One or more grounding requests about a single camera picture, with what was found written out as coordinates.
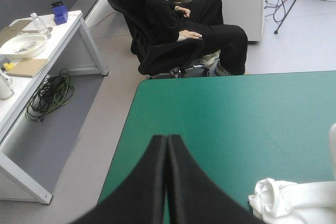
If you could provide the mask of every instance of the shoe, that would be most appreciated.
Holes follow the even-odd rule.
[[[215,62],[216,59],[219,58],[220,50],[210,54],[205,55],[201,59],[199,59],[200,64],[205,65],[206,67],[211,67],[211,65]]]
[[[219,76],[232,76],[226,69],[224,69],[220,63],[220,61],[217,62],[217,66],[215,68],[215,73]]]

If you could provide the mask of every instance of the white cup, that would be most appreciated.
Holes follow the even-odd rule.
[[[0,70],[0,99],[6,100],[13,96],[14,91],[9,86],[13,80]]]

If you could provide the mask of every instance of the plastic bottle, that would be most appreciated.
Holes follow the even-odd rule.
[[[43,22],[42,19],[40,19],[39,17],[37,17],[36,13],[32,13],[30,15],[33,18],[33,22],[34,25],[36,27],[36,29],[38,30],[39,33],[45,34],[47,36],[48,39],[51,38],[51,33],[48,30],[46,24]]]

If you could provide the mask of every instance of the chair base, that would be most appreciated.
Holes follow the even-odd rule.
[[[154,75],[154,76],[147,76],[147,80],[150,80],[150,79],[156,79],[156,77],[158,77],[158,79],[160,77],[168,77],[168,78],[174,78],[174,79],[177,79],[177,78],[184,78],[185,74],[193,69],[197,69],[197,68],[201,68],[203,69],[203,73],[202,75],[205,76],[205,77],[208,77],[210,75],[210,69],[209,67],[203,65],[203,64],[197,64],[197,65],[192,65],[190,67],[187,67],[185,69],[182,69],[182,68],[173,68],[172,70],[170,70],[170,72],[167,72],[167,73],[159,73],[157,75]]]

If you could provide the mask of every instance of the blue box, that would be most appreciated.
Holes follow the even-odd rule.
[[[54,12],[54,21],[56,25],[61,25],[68,21],[68,9],[62,2],[52,4],[51,9]]]

